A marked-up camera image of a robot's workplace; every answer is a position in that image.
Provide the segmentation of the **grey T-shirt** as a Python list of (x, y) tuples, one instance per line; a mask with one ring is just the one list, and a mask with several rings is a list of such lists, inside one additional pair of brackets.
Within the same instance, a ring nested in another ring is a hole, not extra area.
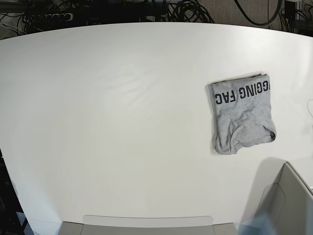
[(236, 154), (243, 147), (276, 139), (267, 74), (215, 82), (209, 91), (217, 153)]

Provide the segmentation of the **black power strip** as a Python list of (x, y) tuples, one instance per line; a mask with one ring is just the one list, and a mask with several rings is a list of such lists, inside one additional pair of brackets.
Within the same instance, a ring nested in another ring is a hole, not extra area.
[(36, 20), (45, 20), (48, 22), (70, 22), (74, 19), (73, 13), (54, 13), (44, 15), (31, 15)]

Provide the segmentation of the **grey bin at bottom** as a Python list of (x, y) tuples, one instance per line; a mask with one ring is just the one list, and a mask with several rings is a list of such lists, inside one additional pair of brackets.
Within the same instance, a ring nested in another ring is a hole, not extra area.
[(236, 235), (233, 223), (213, 224), (210, 216), (138, 218), (83, 216), (82, 223), (62, 222), (60, 235)]

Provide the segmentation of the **grey bin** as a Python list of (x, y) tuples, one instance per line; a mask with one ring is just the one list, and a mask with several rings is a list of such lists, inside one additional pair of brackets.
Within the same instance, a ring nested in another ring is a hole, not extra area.
[(82, 223), (62, 222), (60, 235), (236, 235), (233, 223), (213, 224), (210, 216), (138, 218), (83, 216)]
[(270, 215), (277, 235), (313, 233), (313, 191), (290, 163), (264, 190), (255, 217), (262, 213)]

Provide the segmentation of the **blue translucent object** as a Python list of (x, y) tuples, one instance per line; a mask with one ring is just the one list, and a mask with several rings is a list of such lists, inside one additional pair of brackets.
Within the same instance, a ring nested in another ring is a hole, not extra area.
[(250, 221), (236, 225), (239, 235), (276, 235), (272, 219), (268, 213), (262, 213)]

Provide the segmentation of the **grey bin at right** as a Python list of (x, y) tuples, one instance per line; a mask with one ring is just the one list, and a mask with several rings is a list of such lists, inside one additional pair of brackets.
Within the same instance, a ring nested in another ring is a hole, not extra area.
[(313, 233), (313, 191), (290, 163), (264, 190), (255, 217), (262, 213), (270, 215), (277, 235)]

